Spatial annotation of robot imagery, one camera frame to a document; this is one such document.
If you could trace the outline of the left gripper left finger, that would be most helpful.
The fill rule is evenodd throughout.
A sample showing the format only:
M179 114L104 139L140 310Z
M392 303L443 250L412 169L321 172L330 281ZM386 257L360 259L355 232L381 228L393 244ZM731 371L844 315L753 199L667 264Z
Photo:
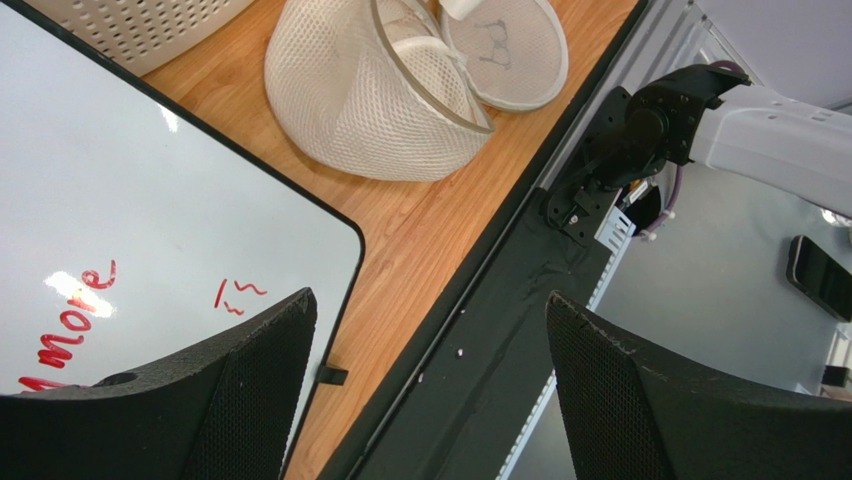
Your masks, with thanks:
M5 479L277 479L312 347L302 289L89 386L1 400Z

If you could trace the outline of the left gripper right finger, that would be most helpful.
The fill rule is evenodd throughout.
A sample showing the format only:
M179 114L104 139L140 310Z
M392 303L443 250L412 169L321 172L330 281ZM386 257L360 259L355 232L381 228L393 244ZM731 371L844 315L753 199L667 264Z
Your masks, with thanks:
M552 292L549 349L580 479L847 479L851 406L710 368Z

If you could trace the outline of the white mesh laundry bag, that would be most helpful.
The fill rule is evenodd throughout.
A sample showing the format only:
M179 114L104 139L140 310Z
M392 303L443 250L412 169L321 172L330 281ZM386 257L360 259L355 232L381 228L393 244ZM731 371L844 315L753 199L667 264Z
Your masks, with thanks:
M548 1L289 1L265 57L271 110L311 159L433 182L495 132L491 109L537 110L569 72Z

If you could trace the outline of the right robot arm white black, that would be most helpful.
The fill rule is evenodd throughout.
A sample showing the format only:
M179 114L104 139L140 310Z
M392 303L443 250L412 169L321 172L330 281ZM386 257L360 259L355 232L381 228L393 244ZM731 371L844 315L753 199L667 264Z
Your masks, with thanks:
M540 207L580 245L603 199L666 165L696 163L851 215L851 117L787 98L742 72L694 64L629 94L613 89Z

